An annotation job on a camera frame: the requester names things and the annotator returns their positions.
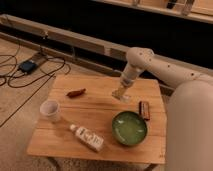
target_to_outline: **tiled floor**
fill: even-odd
[[[14,54],[17,45],[0,39],[0,55]],[[21,47],[17,55],[18,62],[30,58],[35,51]],[[70,74],[101,75],[92,70],[76,66],[69,63],[72,70]],[[45,63],[42,68],[45,71],[56,67],[56,64]],[[9,68],[1,68],[0,74]],[[14,82],[16,85],[32,81],[41,75],[37,70],[29,78]],[[0,87],[0,171],[49,171],[54,170],[52,165],[42,157],[32,157],[26,154],[26,148],[39,116],[39,106],[47,98],[50,87],[54,81],[51,78],[32,98],[30,98],[18,111],[17,108],[29,98],[48,77],[39,80],[25,88],[12,89],[7,85]],[[77,159],[57,158],[62,170],[64,171],[96,171],[96,170],[143,170],[146,165],[115,163],[102,161],[87,161]],[[163,170],[163,166],[158,166],[155,171]]]

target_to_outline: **wooden tabletop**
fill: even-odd
[[[27,153],[35,156],[164,164],[166,114],[158,82],[138,79],[128,90],[128,95],[131,96],[128,103],[120,102],[111,96],[118,85],[118,77],[57,76],[49,99],[59,102],[62,120],[52,124],[40,118]],[[81,88],[86,88],[84,95],[73,99],[66,96],[69,91]],[[150,104],[148,135],[137,146],[123,146],[112,136],[111,121],[121,111],[138,112],[138,103],[141,100]],[[80,143],[69,131],[70,123],[85,126],[102,136],[104,148],[97,153]]]

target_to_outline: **green bowl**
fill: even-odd
[[[133,146],[144,140],[147,135],[147,125],[137,113],[123,111],[113,119],[112,133],[118,142]]]

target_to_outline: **paper cup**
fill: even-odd
[[[55,100],[46,100],[40,106],[40,113],[51,122],[60,120],[59,104]]]

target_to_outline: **electrical cord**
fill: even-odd
[[[52,74],[48,79],[36,90],[34,91],[30,97],[28,97],[12,114],[10,114],[1,124],[0,128],[2,128],[9,120],[12,118],[52,77],[54,74]]]
[[[62,62],[60,62],[60,61],[53,61],[53,60],[52,60],[52,59],[57,59],[57,57],[46,57],[46,59],[47,59],[49,62],[59,63],[59,64],[62,63]],[[67,72],[65,72],[64,74],[67,75],[67,74],[70,73],[71,67],[70,67],[70,65],[67,64],[67,63],[65,63],[65,66],[67,66],[68,70],[67,70]],[[49,75],[49,76],[50,76],[49,73],[45,72],[45,71],[44,71],[43,69],[41,69],[41,68],[40,68],[40,71],[41,71],[43,74]]]
[[[9,20],[8,16],[6,14],[4,14],[4,16],[6,17],[6,19],[7,19],[8,23],[10,24],[11,28],[14,28],[13,27],[13,23]],[[6,60],[0,62],[0,68],[6,67],[6,66],[13,66],[12,69],[9,72],[4,73],[4,74],[0,74],[0,80],[3,80],[0,83],[0,86],[3,86],[3,85],[5,85],[7,83],[7,77],[9,76],[9,74],[14,72],[14,70],[16,69],[16,67],[18,65],[16,56],[18,55],[18,53],[19,53],[19,51],[21,49],[21,42],[20,42],[19,38],[17,38],[17,41],[18,41],[18,48],[17,48],[16,52],[13,55],[8,55],[8,54],[0,55],[0,57],[8,57]],[[15,60],[14,64],[5,64],[5,63],[9,62],[12,59]]]
[[[27,84],[25,84],[25,85],[13,85],[13,84],[12,84],[12,81],[14,81],[15,79],[17,79],[17,78],[14,77],[15,74],[18,72],[18,70],[17,70],[17,71],[15,71],[15,72],[9,77],[8,82],[7,82],[8,86],[11,87],[11,88],[23,88],[23,87],[27,87],[27,86],[29,86],[29,85],[31,85],[31,84],[37,82],[38,80],[40,80],[40,79],[42,79],[42,78],[44,78],[44,77],[46,77],[46,76],[50,76],[51,74],[55,74],[56,71],[59,71],[60,69],[62,69],[62,68],[65,66],[66,61],[65,61],[64,58],[61,58],[61,57],[54,57],[54,58],[58,58],[58,59],[62,59],[62,60],[63,60],[63,63],[62,63],[62,65],[61,65],[60,67],[58,67],[58,68],[56,68],[56,69],[54,69],[54,70],[48,72],[47,74],[42,75],[41,77],[36,78],[35,80],[33,80],[33,81],[31,81],[31,82],[29,82],[29,83],[27,83]]]

